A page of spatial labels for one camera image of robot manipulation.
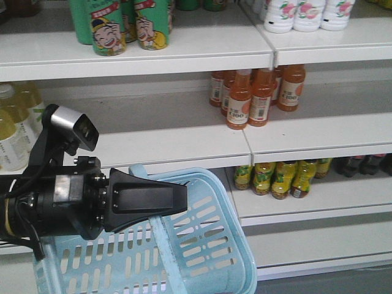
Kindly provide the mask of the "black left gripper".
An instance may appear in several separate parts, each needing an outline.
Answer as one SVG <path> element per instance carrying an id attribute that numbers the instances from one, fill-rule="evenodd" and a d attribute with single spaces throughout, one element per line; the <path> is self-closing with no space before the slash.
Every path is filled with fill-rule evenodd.
<path id="1" fill-rule="evenodd" d="M 101 192 L 108 184 L 105 209 Z M 78 235 L 96 239 L 154 216 L 187 210 L 187 187 L 128 175 L 112 168 L 110 179 L 97 157 L 79 156 L 73 166 L 50 167 L 32 186 L 37 196 L 30 217 L 40 237 Z"/>

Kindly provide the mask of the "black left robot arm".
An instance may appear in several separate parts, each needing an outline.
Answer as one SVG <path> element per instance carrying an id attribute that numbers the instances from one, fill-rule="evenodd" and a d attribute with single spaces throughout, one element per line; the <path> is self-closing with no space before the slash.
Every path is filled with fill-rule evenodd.
<path id="1" fill-rule="evenodd" d="M 1 177 L 1 237 L 38 241 L 44 236 L 79 235 L 93 240 L 118 233 L 152 216 L 187 209 L 187 187 L 128 175 L 115 168 L 105 176 L 96 157 L 73 166 L 37 167 Z"/>

